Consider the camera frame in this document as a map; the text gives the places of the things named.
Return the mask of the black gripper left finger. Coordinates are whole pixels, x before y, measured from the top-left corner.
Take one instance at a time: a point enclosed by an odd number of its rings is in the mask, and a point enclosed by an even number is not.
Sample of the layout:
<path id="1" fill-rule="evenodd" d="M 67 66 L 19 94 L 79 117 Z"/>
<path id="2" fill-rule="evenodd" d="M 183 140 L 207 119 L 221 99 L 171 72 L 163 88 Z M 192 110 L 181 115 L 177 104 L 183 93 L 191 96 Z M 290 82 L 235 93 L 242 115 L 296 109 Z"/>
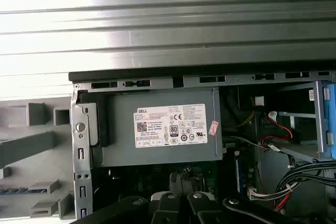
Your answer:
<path id="1" fill-rule="evenodd" d="M 159 192 L 150 201 L 140 196 L 129 196 L 75 223 L 180 223 L 180 211 L 180 195 Z"/>

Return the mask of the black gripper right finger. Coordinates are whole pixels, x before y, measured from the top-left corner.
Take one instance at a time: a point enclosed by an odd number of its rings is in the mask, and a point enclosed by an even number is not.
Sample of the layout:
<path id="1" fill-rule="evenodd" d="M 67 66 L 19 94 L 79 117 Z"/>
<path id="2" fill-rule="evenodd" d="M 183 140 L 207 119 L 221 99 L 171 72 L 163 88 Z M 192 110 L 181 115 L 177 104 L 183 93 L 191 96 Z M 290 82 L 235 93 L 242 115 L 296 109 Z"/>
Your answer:
<path id="1" fill-rule="evenodd" d="M 291 218 L 235 197 L 217 202 L 211 200 L 205 193 L 196 192 L 187 198 L 199 223 L 335 223 L 316 214 L 304 218 Z"/>

